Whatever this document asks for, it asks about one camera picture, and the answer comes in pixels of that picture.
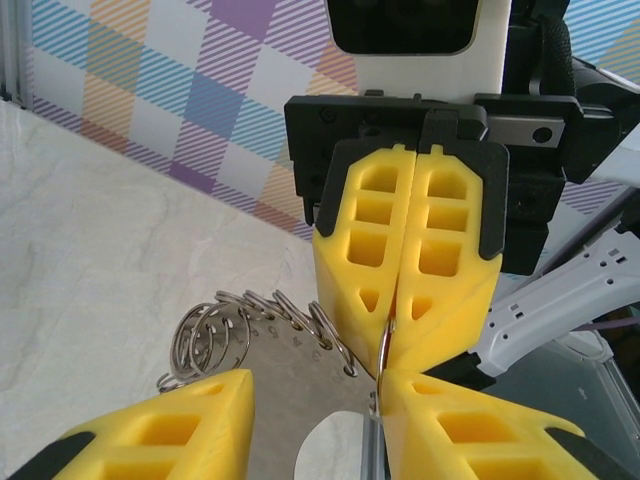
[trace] plaid wallpaper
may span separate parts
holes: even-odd
[[[283,105],[354,94],[322,0],[33,0],[33,110],[302,238]],[[640,81],[640,2],[573,0],[575,53]],[[620,187],[569,186],[588,216]]]

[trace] purple wire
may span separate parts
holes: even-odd
[[[609,320],[608,322],[587,323],[578,328],[574,328],[573,331],[609,330],[611,328],[630,327],[638,324],[640,324],[640,317],[628,317],[619,320]]]

